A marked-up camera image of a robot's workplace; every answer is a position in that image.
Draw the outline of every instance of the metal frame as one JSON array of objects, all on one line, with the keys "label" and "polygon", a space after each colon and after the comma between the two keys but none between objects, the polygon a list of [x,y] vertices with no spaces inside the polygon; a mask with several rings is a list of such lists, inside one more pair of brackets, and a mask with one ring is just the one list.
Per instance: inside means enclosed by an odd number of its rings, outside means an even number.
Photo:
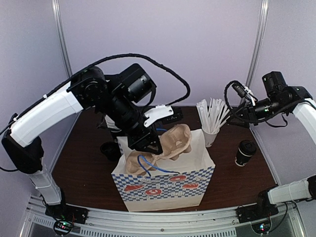
[{"label": "metal frame", "polygon": [[68,77],[71,77],[73,72],[71,70],[70,60],[69,60],[67,47],[66,47],[66,40],[64,36],[63,24],[61,20],[60,9],[59,9],[59,0],[52,0],[52,6],[53,6],[53,14],[54,14],[55,22],[56,22],[56,27],[57,27],[57,32],[59,36],[59,42],[60,42],[60,46],[62,50],[66,73]]},{"label": "metal frame", "polygon": [[252,84],[253,76],[255,74],[255,70],[257,67],[258,59],[259,59],[259,53],[262,46],[263,36],[265,33],[266,24],[267,24],[268,8],[269,8],[269,0],[262,0],[255,47],[253,49],[251,63],[250,63],[247,81],[246,81],[246,86],[248,86],[249,88]]},{"label": "metal frame", "polygon": [[[289,217],[297,237],[306,237],[300,214],[295,204],[289,204]],[[279,214],[285,213],[285,205],[278,206]],[[75,224],[72,234],[84,237],[236,237],[236,228],[251,223],[238,222],[236,207],[210,211],[191,212],[124,212],[95,208],[89,210],[85,225]],[[29,237],[32,224],[51,228],[54,220],[45,215],[42,198],[31,196],[27,211],[23,216],[20,237]]]}]

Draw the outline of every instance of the black cup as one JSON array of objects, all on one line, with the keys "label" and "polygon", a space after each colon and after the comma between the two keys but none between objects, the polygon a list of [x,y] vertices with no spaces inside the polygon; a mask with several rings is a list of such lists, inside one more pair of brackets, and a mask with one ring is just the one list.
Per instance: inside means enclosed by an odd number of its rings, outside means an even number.
[{"label": "black cup", "polygon": [[245,166],[250,158],[256,154],[256,145],[249,140],[243,140],[238,146],[238,151],[235,157],[235,163],[238,166]]},{"label": "black cup", "polygon": [[121,157],[118,143],[106,142],[100,147],[100,151],[108,158],[110,161],[118,161]]}]

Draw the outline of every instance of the white wall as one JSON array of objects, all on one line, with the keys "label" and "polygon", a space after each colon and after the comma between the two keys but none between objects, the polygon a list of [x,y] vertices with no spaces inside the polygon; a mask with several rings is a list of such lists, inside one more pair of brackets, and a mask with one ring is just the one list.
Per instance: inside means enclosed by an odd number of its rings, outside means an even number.
[{"label": "white wall", "polygon": [[[0,128],[3,128],[12,114],[22,112],[67,76],[51,1],[0,0],[0,5]],[[68,118],[41,136],[47,166],[51,166],[73,122],[74,117]],[[0,166],[15,168],[2,146]],[[0,236],[17,236],[34,188],[26,175],[0,171],[0,190]]]},{"label": "white wall", "polygon": [[[253,0],[67,0],[60,2],[73,71],[105,56],[141,53],[172,68],[192,92],[181,105],[222,98],[225,85],[246,81],[261,1]],[[155,104],[185,94],[174,77],[144,60],[101,65],[116,74],[139,62],[157,84]],[[239,103],[237,96],[231,103]]]},{"label": "white wall", "polygon": [[[261,77],[281,71],[288,85],[302,85],[316,96],[316,1],[273,0],[252,90],[266,97]],[[316,146],[293,116],[286,128],[255,127],[267,159],[280,184],[287,184],[316,173]],[[280,118],[273,120],[282,123]],[[316,201],[299,205],[309,236],[316,236]]]}]

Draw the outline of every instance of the blue cable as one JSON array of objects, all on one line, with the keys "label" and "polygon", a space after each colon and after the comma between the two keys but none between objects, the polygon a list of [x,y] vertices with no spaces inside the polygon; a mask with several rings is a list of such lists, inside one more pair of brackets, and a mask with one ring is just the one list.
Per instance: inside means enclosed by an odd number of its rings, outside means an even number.
[{"label": "blue cable", "polygon": [[151,177],[152,175],[150,174],[150,172],[148,171],[148,169],[146,169],[146,168],[141,164],[141,162],[140,162],[140,160],[139,160],[139,157],[140,157],[140,156],[142,156],[142,155],[139,155],[139,156],[137,157],[137,161],[138,161],[140,167],[142,167],[142,168],[144,169],[144,171],[146,171],[146,173],[149,175],[149,177]]},{"label": "blue cable", "polygon": [[[159,167],[157,167],[157,166],[154,166],[154,165],[151,164],[148,160],[146,160],[146,158],[145,158],[144,156],[142,156],[142,155],[139,155],[139,156],[137,157],[137,160],[138,160],[138,163],[139,163],[139,164],[140,164],[139,158],[142,158],[146,164],[148,164],[148,165],[150,165],[151,167],[153,167],[153,168],[155,168],[155,169],[157,169],[157,170],[160,170],[160,171],[162,171],[162,172],[180,174],[180,172],[177,172],[177,171],[169,171],[169,170],[161,169],[161,168],[159,168]],[[149,171],[148,171],[143,165],[141,165],[141,166],[142,166],[142,168],[143,168],[147,173],[149,173]]]},{"label": "blue cable", "polygon": [[164,128],[156,128],[156,130],[157,131],[164,131],[164,132],[168,131],[167,129],[164,129]]}]

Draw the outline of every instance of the blue checkered pattern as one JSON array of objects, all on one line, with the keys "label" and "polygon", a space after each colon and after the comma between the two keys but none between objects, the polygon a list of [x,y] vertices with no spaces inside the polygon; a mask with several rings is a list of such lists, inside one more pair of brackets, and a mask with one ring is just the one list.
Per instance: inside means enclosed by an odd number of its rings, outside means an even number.
[{"label": "blue checkered pattern", "polygon": [[[212,177],[214,167],[181,174],[166,174],[153,177],[128,174],[112,174],[113,180],[123,201],[145,201],[163,198],[182,198],[203,195]],[[185,175],[183,181],[170,181],[175,176]],[[185,189],[185,184],[198,184],[195,189]],[[129,191],[131,185],[144,185],[142,188]],[[147,190],[160,190],[159,195],[148,195]]]}]

